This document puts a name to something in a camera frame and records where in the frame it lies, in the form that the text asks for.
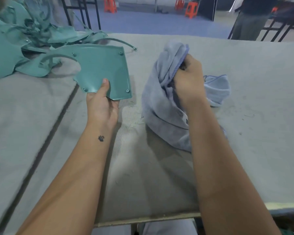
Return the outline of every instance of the forearm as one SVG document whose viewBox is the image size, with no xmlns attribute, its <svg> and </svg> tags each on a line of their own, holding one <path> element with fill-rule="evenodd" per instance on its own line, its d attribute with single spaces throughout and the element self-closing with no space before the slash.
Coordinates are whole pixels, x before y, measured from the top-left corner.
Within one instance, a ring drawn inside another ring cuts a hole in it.
<svg viewBox="0 0 294 235">
<path fill-rule="evenodd" d="M 86 126 L 17 235 L 86 235 L 93 228 L 112 133 Z"/>
<path fill-rule="evenodd" d="M 206 233 L 280 234 L 206 99 L 198 100 L 187 113 Z"/>
</svg>

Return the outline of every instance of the pile of green plastic parts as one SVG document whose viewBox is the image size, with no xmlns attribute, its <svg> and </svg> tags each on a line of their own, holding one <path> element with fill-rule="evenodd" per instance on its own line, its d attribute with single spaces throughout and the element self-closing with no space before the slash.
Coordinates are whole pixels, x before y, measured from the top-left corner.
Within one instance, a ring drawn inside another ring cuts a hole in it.
<svg viewBox="0 0 294 235">
<path fill-rule="evenodd" d="M 102 31 L 75 31 L 72 26 L 50 23 L 51 11 L 29 8 L 26 0 L 9 0 L 0 12 L 0 78 L 18 71 L 34 77 L 47 77 L 61 59 L 78 62 L 81 71 L 74 77 L 85 92 L 97 92 L 102 79 L 110 81 L 108 97 L 120 100 L 132 97 L 124 48 L 100 45 L 100 41 L 118 41 Z"/>
</svg>

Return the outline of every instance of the red plastic stool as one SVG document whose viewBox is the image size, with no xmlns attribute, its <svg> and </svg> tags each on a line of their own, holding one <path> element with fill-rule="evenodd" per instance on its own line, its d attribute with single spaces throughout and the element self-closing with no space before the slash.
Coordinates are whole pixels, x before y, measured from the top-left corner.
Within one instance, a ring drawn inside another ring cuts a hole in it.
<svg viewBox="0 0 294 235">
<path fill-rule="evenodd" d="M 175 1 L 175 9 L 176 10 L 183 10 L 185 4 L 185 0 L 176 0 Z"/>
<path fill-rule="evenodd" d="M 197 15 L 197 11 L 198 11 L 198 3 L 191 1 L 188 3 L 186 7 L 185 16 L 189 16 L 189 18 L 192 19 L 194 16 Z"/>
<path fill-rule="evenodd" d="M 115 0 L 104 0 L 105 7 L 104 11 L 110 11 L 111 13 L 117 12 L 117 6 L 115 5 Z"/>
</svg>

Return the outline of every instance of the wrist tattoo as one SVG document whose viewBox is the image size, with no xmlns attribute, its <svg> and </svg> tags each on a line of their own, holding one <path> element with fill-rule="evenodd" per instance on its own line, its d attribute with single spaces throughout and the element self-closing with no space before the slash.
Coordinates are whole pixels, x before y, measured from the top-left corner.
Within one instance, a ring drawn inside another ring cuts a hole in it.
<svg viewBox="0 0 294 235">
<path fill-rule="evenodd" d="M 99 137 L 98 137 L 98 139 L 99 139 L 100 142 L 103 142 L 104 138 L 105 137 L 104 136 L 101 136 L 101 135 L 99 135 Z"/>
</svg>

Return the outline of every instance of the microfiber cloth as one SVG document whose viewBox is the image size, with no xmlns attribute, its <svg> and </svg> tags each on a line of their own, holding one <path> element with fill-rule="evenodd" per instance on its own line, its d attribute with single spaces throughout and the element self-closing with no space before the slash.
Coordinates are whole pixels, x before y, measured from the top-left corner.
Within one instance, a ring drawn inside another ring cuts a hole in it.
<svg viewBox="0 0 294 235">
<path fill-rule="evenodd" d="M 142 116 L 147 126 L 171 146 L 191 152 L 188 119 L 174 89 L 173 77 L 189 47 L 169 41 L 154 63 L 142 94 Z M 206 96 L 211 106 L 220 106 L 230 95 L 226 75 L 204 76 Z"/>
</svg>

